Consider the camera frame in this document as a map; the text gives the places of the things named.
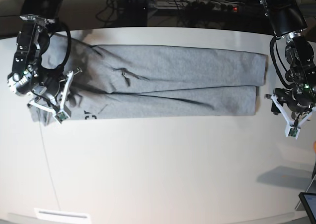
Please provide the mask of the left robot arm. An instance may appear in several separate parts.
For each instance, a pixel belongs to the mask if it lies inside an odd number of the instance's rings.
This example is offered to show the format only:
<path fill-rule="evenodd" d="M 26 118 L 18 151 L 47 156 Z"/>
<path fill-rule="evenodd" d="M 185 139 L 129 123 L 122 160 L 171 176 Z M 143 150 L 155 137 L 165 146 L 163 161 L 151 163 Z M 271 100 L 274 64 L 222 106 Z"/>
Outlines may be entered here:
<path fill-rule="evenodd" d="M 270 56 L 276 73 L 284 86 L 274 94 L 295 114 L 310 112 L 316 104 L 316 66 L 314 51 L 302 34 L 307 23 L 296 0 L 259 0 L 268 18 L 274 37 L 270 41 Z M 282 74 L 275 53 L 277 40 L 286 39 L 285 58 L 289 68 Z"/>

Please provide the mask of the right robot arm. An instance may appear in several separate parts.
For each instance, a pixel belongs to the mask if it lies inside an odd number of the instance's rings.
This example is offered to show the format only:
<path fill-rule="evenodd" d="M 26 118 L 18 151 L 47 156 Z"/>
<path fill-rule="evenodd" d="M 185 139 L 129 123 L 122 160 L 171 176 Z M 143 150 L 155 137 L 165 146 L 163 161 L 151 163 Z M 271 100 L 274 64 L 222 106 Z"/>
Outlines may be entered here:
<path fill-rule="evenodd" d="M 9 89 L 18 96 L 31 93 L 57 110 L 57 96 L 66 82 L 64 67 L 70 56 L 71 34 L 59 21 L 63 0 L 24 0 L 20 11 L 22 29 L 17 36 L 17 48 L 12 71 L 7 77 Z M 42 56 L 50 46 L 51 37 L 60 29 L 67 33 L 67 48 L 63 61 L 52 69 L 42 64 Z"/>

